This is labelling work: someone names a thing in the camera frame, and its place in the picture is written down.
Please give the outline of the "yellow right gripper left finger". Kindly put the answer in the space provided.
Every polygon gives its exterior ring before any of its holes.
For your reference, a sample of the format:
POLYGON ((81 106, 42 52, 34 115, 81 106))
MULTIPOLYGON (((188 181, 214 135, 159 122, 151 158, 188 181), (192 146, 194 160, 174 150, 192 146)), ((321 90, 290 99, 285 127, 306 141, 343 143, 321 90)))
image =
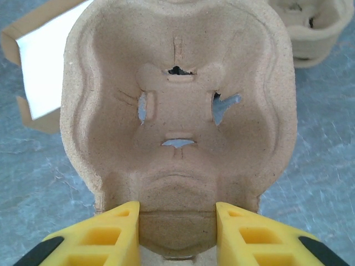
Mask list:
POLYGON ((140 265, 138 201, 46 236, 16 265, 140 265))

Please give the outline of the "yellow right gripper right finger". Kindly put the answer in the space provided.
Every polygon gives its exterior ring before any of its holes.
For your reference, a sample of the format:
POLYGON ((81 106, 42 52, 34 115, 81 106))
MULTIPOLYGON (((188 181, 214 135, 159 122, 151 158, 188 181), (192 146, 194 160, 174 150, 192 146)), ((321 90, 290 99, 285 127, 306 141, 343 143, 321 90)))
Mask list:
POLYGON ((229 203, 216 220, 217 265, 347 265, 312 234, 229 203))

